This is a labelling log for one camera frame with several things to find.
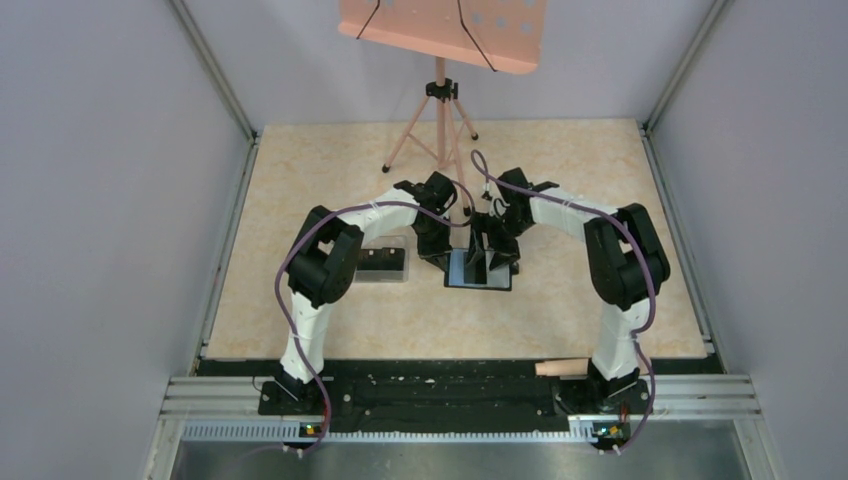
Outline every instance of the tripod leg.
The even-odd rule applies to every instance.
[[[448,129],[450,129],[451,146],[454,152],[453,162],[456,165],[456,178],[459,183],[465,185],[465,174],[462,172],[462,155],[459,154],[459,139],[456,138],[456,128],[453,124],[453,114],[450,111],[450,104],[451,102],[445,102],[442,105],[442,111],[444,112],[444,116],[447,117]],[[471,216],[471,207],[468,205],[468,199],[459,192],[457,192],[457,195],[462,197],[462,212],[466,216]]]
[[[400,151],[400,147],[403,146],[403,142],[406,141],[406,137],[409,136],[409,132],[412,131],[412,127],[415,126],[415,122],[418,121],[418,117],[421,116],[421,112],[424,111],[424,107],[427,106],[427,100],[430,100],[430,97],[424,96],[424,100],[421,100],[421,104],[418,105],[418,110],[415,111],[415,115],[412,116],[412,120],[406,124],[406,128],[403,130],[403,134],[398,139],[398,142],[395,144],[394,150],[392,150],[389,158],[386,159],[386,163],[383,164],[383,173],[387,173],[390,168],[392,168],[392,162],[395,161],[395,157],[397,157],[398,152]]]
[[[445,59],[443,57],[436,57],[436,85],[439,87],[443,86],[445,80]],[[443,165],[447,162],[447,157],[445,156],[445,112],[450,115],[450,110],[445,109],[447,102],[442,102],[439,105],[439,101],[436,100],[436,151],[439,157],[436,164]]]
[[[465,126],[468,127],[468,132],[471,133],[471,140],[477,140],[480,138],[480,135],[477,134],[477,130],[474,130],[474,125],[471,125],[471,119],[468,118],[468,114],[465,113],[465,109],[462,108],[462,104],[459,103],[459,99],[453,101],[456,103],[456,109],[459,110],[459,114],[462,115],[462,121],[465,122]]]

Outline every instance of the gray wall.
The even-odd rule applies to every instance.
[[[336,0],[187,3],[257,126],[406,120],[433,80],[430,57],[338,33]],[[476,118],[645,119],[710,4],[549,0],[536,72],[448,75]]]
[[[790,478],[848,468],[847,18],[736,2],[657,133],[724,356]]]
[[[245,142],[165,2],[0,19],[0,477],[138,478]]]

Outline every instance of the music stand tripod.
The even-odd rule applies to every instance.
[[[418,117],[421,116],[421,112],[424,111],[424,108],[427,106],[427,103],[429,103],[430,98],[436,99],[437,153],[433,152],[433,150],[427,147],[424,142],[412,134],[412,128],[418,122]],[[462,125],[460,125],[459,130],[456,129],[453,121],[451,105],[456,106],[456,110],[462,117]],[[445,151],[447,150],[445,127],[449,129],[448,138],[451,142],[451,150],[447,155],[445,155]],[[465,109],[462,108],[462,104],[459,103],[459,84],[450,78],[445,77],[445,59],[444,57],[436,57],[436,81],[427,84],[424,99],[421,100],[421,103],[418,105],[418,110],[415,111],[412,119],[403,130],[403,134],[401,134],[395,144],[395,148],[392,150],[392,153],[389,154],[389,157],[383,164],[383,173],[388,173],[388,171],[392,168],[392,162],[395,161],[395,158],[397,157],[398,152],[400,152],[401,147],[403,147],[404,142],[407,138],[409,138],[436,160],[436,168],[446,168],[450,165],[452,160],[454,165],[456,165],[457,180],[459,183],[465,185],[465,174],[462,171],[462,162],[460,160],[461,155],[459,152],[459,135],[462,133],[462,129],[464,127],[468,128],[468,132],[471,134],[472,140],[480,138],[480,135],[476,130],[474,130],[474,126],[471,124],[471,119],[468,118],[468,114],[465,112]],[[468,204],[468,199],[465,198],[465,195],[460,195],[460,197],[462,198],[462,211],[466,216],[471,215],[471,207]]]

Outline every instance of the beige tabletop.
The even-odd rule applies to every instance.
[[[612,206],[645,205],[671,263],[653,328],[642,344],[652,357],[704,357],[701,333],[639,137],[636,122],[539,120],[477,122],[477,142],[460,143],[467,186],[480,200],[482,177],[468,160],[480,149],[495,175],[521,167],[528,180],[550,180],[572,193]],[[282,355],[288,325],[274,298],[273,280],[306,214],[316,205],[337,209],[367,202],[401,180],[423,182],[434,161],[412,142],[392,170],[383,159],[403,124],[269,126],[239,224],[207,358]],[[435,138],[433,123],[416,135]],[[443,173],[454,177],[453,167]],[[454,219],[464,219],[459,202]],[[512,292],[448,289],[444,274],[415,255],[415,234],[404,283],[354,284],[339,301],[325,344],[327,358],[565,358],[591,354],[601,300],[589,278],[585,246],[564,233],[535,226],[519,239],[521,273]],[[466,246],[468,231],[451,243]],[[284,298],[290,302],[288,288]]]

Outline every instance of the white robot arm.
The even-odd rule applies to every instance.
[[[563,203],[557,204],[538,197],[531,198],[530,209],[534,223],[562,230],[583,243],[586,243],[585,224],[598,217],[569,208],[570,202],[579,201],[581,205],[610,215],[618,211],[616,208],[578,199],[560,188],[549,188],[543,190],[543,193],[562,199]],[[603,302],[601,306],[601,333],[592,354],[592,364],[606,380],[626,377],[634,369],[639,368],[630,332],[645,324],[648,319],[648,309],[647,298],[634,303],[627,310]]]
[[[292,318],[303,353],[316,372],[324,368],[324,338],[329,318],[335,302],[353,281],[361,245],[391,230],[412,226],[418,235],[419,256],[442,269],[447,265],[451,250],[448,226],[409,207],[378,204],[404,202],[441,216],[446,214],[449,202],[455,201],[456,195],[450,179],[438,172],[423,184],[400,182],[374,199],[373,208],[343,213],[331,220],[295,255],[287,269],[292,289]],[[324,207],[313,209],[298,239],[329,213]],[[318,248],[319,243],[331,242],[329,253]],[[297,351],[295,338],[289,332],[277,381],[297,397],[297,391],[312,380],[312,375]]]
[[[660,284],[668,279],[670,269],[647,210],[638,204],[619,209],[589,202],[550,182],[534,187],[520,169],[505,172],[499,180],[561,202],[499,186],[508,206],[499,228],[488,232],[490,247],[496,250],[494,258],[499,259],[500,264],[516,262],[520,255],[515,238],[534,224],[554,227],[585,243],[592,283],[603,301],[601,332],[589,362],[589,374],[596,377],[599,391],[605,397],[626,389],[636,381],[639,373],[631,332],[645,325],[650,310],[644,275],[635,254],[622,250],[619,242],[624,239],[609,222],[572,208],[570,204],[590,207],[624,224],[637,240],[646,258],[654,290],[659,293]]]

